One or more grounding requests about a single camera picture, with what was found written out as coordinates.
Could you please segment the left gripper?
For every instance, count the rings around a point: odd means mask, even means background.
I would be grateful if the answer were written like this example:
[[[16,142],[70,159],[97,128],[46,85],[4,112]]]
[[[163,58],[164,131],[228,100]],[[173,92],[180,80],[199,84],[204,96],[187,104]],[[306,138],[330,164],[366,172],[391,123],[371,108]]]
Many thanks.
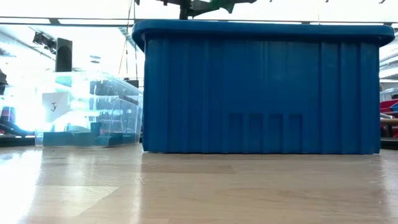
[[[190,6],[200,4],[212,4],[215,6],[227,6],[241,3],[254,3],[256,0],[159,0],[164,4],[177,4],[180,5],[179,19],[188,19]]]

